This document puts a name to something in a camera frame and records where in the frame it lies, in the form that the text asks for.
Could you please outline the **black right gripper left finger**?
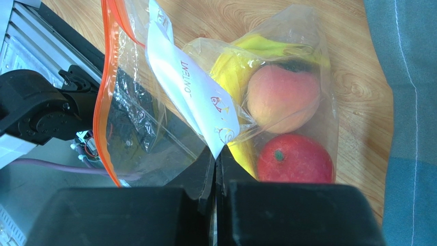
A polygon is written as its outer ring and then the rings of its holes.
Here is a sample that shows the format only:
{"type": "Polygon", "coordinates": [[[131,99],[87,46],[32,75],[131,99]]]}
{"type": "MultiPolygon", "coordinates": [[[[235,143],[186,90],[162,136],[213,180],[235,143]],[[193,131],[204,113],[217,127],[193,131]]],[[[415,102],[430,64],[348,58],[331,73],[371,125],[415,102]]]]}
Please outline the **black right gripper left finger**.
{"type": "Polygon", "coordinates": [[[26,245],[212,245],[213,180],[204,149],[163,187],[59,190],[26,245]]]}

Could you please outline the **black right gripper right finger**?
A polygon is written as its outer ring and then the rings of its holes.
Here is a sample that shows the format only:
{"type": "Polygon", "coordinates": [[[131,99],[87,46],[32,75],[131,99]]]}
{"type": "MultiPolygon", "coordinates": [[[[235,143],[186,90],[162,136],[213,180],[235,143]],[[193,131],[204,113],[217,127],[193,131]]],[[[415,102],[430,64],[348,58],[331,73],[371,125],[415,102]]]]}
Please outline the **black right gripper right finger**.
{"type": "Polygon", "coordinates": [[[218,245],[385,245],[365,196],[343,184],[258,182],[224,147],[216,161],[218,245]]]}

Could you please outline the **red fake apple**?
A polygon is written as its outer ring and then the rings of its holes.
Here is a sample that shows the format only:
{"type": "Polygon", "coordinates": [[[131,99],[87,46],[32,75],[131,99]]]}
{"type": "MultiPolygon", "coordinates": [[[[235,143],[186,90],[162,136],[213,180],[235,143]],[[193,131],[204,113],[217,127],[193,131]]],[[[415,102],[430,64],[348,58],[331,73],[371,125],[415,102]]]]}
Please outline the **red fake apple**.
{"type": "Polygon", "coordinates": [[[264,182],[334,182],[334,164],[327,150],[299,134],[282,134],[268,141],[256,167],[259,180],[264,182]]]}

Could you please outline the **clear orange zip top bag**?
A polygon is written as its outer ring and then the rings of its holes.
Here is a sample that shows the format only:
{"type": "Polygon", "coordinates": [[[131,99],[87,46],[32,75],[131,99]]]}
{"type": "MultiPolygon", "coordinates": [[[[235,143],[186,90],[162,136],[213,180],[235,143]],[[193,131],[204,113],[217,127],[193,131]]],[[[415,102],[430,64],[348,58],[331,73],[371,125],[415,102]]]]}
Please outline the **clear orange zip top bag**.
{"type": "MultiPolygon", "coordinates": [[[[157,1],[102,1],[105,32],[105,63],[93,119],[97,152],[109,177],[119,187],[163,186],[174,180],[208,149],[216,160],[224,147],[241,133],[236,102],[210,75],[225,47],[221,40],[199,37],[179,48],[174,42],[173,24],[157,1]],[[117,69],[128,65],[133,76],[145,76],[142,86],[163,96],[165,107],[192,132],[203,150],[193,161],[166,157],[164,161],[140,159],[126,147],[126,158],[113,158],[108,150],[107,123],[118,82],[117,69]]],[[[244,36],[259,34],[283,43],[307,44],[328,55],[327,44],[316,11],[293,4],[267,19],[244,36]]],[[[299,134],[320,143],[335,164],[338,147],[338,117],[330,70],[323,73],[322,100],[315,115],[299,134]]],[[[253,140],[256,165],[264,145],[282,134],[262,132],[253,140]]]]}

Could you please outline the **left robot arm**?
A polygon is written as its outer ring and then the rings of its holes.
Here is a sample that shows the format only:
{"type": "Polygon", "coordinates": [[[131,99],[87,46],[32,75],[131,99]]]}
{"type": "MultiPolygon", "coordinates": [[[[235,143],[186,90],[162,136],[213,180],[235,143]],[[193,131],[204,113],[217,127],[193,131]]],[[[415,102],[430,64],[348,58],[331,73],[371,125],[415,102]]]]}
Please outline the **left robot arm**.
{"type": "Polygon", "coordinates": [[[58,73],[60,89],[33,70],[1,75],[1,167],[52,138],[92,129],[98,83],[77,65],[58,73]]]}

